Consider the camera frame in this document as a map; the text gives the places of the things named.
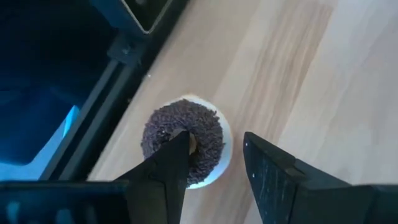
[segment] white paper plate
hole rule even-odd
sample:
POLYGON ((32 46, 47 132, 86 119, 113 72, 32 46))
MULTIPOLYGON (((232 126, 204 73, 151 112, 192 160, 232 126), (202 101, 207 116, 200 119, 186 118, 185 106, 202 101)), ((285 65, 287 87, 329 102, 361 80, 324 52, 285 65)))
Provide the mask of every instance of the white paper plate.
POLYGON ((225 119, 224 115, 222 112, 216 108, 216 106, 212 105, 211 103, 201 99, 199 96, 195 95, 184 95, 179 99, 173 100, 170 103, 167 103, 166 105, 169 105, 173 102, 186 99, 188 101, 198 103, 202 106, 207 107, 209 110, 216 111, 217 117, 220 119, 218 120, 220 122, 221 128, 223 129, 223 143, 225 143, 223 152, 221 153, 221 159, 218 163, 217 166, 214 167, 213 171, 209 174, 208 177, 203 182, 199 182, 197 184, 192 184, 189 186, 187 189, 198 189, 201 187, 204 187, 206 185, 211 184, 214 182, 217 178, 219 178, 223 172, 226 170, 226 168, 229 165, 229 162, 231 161, 232 158, 232 148, 233 148, 233 140, 232 140, 232 134, 231 134, 231 128, 229 127, 229 124, 227 120, 225 119))

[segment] light wood surface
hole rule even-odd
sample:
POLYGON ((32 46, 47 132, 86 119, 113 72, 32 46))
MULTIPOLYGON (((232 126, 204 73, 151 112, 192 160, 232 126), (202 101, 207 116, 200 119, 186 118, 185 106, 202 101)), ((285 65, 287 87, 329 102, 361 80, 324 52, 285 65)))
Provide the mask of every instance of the light wood surface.
POLYGON ((191 0, 91 180, 142 161, 144 123, 192 93, 226 116, 227 171, 186 192, 182 223, 260 223, 242 140, 253 131, 352 184, 398 183, 398 1, 191 0))

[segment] black robotic claw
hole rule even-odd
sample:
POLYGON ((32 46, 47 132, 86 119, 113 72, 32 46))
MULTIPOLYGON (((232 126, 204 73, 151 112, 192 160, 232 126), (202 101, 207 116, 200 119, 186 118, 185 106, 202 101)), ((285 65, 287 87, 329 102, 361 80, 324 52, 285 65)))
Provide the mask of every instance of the black robotic claw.
POLYGON ((114 182, 3 182, 0 223, 178 224, 189 139, 181 132, 114 182))
MULTIPOLYGON (((114 182, 0 184, 0 223, 178 224, 189 140, 181 132, 114 182)), ((352 186, 253 133, 243 147, 264 223, 398 223, 398 186, 352 186)))
POLYGON ((398 223, 398 186, 352 186, 253 133, 246 172, 263 223, 398 223))

